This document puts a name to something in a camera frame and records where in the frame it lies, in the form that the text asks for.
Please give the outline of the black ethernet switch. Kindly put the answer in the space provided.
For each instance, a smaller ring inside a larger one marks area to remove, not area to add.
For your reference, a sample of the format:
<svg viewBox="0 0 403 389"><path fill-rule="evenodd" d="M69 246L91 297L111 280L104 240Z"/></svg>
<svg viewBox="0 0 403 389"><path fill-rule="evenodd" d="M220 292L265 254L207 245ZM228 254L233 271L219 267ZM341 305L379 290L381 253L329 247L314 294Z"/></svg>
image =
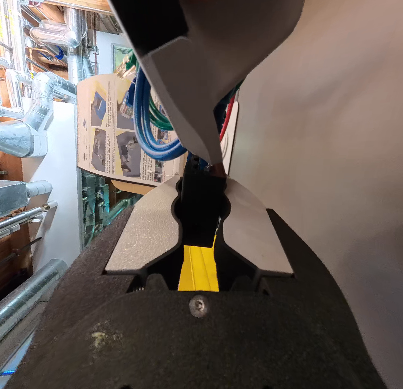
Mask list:
<svg viewBox="0 0 403 389"><path fill-rule="evenodd" d="M222 163L209 165L195 154L188 155L178 210L184 245L213 246L224 207L226 180Z"/></svg>

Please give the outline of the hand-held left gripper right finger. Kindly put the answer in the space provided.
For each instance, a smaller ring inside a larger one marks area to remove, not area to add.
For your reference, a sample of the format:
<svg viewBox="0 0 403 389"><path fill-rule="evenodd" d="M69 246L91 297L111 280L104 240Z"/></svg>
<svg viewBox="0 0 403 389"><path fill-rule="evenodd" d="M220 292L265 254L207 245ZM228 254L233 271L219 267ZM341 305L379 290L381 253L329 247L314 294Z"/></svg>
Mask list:
<svg viewBox="0 0 403 389"><path fill-rule="evenodd" d="M230 213L223 239L261 274L293 274L293 269L263 203L233 179L226 180Z"/></svg>

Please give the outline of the silver ventilation duct cluster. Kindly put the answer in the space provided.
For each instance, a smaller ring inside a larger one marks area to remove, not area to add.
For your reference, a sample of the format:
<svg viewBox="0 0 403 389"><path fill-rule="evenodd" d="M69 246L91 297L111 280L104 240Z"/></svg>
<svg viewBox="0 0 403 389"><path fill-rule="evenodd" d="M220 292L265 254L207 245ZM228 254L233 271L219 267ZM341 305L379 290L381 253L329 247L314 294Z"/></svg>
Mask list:
<svg viewBox="0 0 403 389"><path fill-rule="evenodd" d="M76 196L74 205L69 213L77 220L67 223L63 216L63 233L59 238L67 236L70 231L77 230L74 237L79 239L80 249L84 246L84 210L82 199L82 172L77 165L77 84L91 73L88 49L85 47L87 24L82 11L74 8L64 9L64 23L43 20L38 27L30 29L31 39L40 46L49 44L65 48L67 51L68 79L55 72L42 71L33 74L25 68L7 68L6 82L12 107L5 110L4 117L12 120L1 126L1 151L19 158L42 158L46 155L61 155L63 158L73 156L76 180ZM58 142L58 151L49 152L48 127L59 120L70 122L74 134L73 146L65 145L65 135Z"/></svg>

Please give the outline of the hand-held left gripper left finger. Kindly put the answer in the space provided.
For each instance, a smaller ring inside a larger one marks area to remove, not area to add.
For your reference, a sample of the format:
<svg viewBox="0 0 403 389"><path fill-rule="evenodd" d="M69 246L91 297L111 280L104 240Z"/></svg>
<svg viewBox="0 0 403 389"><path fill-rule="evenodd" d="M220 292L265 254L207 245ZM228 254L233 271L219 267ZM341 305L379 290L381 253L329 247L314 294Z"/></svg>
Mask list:
<svg viewBox="0 0 403 389"><path fill-rule="evenodd" d="M135 205L105 267L108 275L142 273L179 242L173 215L178 197L176 175L144 195Z"/></svg>

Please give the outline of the white stand base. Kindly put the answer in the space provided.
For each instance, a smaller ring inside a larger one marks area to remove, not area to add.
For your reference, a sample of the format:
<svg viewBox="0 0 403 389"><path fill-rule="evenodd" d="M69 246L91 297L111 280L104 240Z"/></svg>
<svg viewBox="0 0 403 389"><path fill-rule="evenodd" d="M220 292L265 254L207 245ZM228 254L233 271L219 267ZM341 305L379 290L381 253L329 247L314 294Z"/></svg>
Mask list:
<svg viewBox="0 0 403 389"><path fill-rule="evenodd" d="M233 155L234 141L235 141L235 132L237 126L237 119L239 113L239 103L235 100L231 114L229 117L229 122L227 124L226 131L224 136L220 142L222 156L223 156L223 165L227 175L229 175L231 159Z"/></svg>

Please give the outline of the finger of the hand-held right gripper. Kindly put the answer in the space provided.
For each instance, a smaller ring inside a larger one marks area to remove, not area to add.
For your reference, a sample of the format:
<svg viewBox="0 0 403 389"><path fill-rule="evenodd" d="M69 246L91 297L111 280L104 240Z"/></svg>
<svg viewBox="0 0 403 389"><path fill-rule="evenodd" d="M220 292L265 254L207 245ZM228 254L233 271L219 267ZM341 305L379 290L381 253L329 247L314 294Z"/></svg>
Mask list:
<svg viewBox="0 0 403 389"><path fill-rule="evenodd" d="M200 45L180 36L148 52L139 49L139 62L182 146L211 165L222 163L212 69Z"/></svg>
<svg viewBox="0 0 403 389"><path fill-rule="evenodd" d="M212 108L292 33L305 0L179 0L185 98Z"/></svg>

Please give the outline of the yellow plastic bin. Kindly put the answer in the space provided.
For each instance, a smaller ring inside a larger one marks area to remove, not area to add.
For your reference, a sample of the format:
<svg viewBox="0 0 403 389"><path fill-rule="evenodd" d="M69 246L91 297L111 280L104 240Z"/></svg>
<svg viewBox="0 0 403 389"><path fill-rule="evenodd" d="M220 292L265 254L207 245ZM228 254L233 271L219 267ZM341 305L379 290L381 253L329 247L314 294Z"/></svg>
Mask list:
<svg viewBox="0 0 403 389"><path fill-rule="evenodd" d="M219 291L214 245L210 248L184 245L178 291Z"/></svg>

